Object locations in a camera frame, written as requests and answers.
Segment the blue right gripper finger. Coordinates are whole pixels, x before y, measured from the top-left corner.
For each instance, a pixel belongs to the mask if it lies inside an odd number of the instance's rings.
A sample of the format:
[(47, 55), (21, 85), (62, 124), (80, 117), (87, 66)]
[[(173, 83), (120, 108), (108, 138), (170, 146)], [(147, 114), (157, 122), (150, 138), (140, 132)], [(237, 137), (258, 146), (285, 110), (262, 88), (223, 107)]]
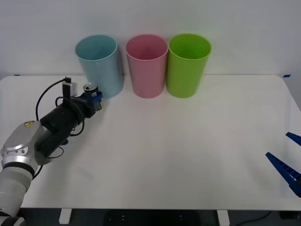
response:
[(293, 134), (291, 132), (287, 132), (286, 136), (288, 138), (290, 138), (292, 141), (294, 141), (295, 143), (297, 143), (298, 145), (301, 145), (301, 136), (298, 136), (298, 135)]
[(293, 168), (279, 160), (270, 152), (267, 152), (266, 157), (287, 182), (290, 189), (298, 196), (301, 196), (301, 174), (295, 171)]

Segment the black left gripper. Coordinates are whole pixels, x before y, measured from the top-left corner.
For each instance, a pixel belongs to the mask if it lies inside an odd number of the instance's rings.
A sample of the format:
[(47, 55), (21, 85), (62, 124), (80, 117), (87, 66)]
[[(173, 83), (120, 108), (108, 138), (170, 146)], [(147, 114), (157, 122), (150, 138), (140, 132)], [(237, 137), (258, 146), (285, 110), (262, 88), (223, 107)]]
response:
[(89, 119), (102, 109), (102, 93), (82, 93), (78, 97), (63, 97), (63, 105), (75, 114), (78, 120)]

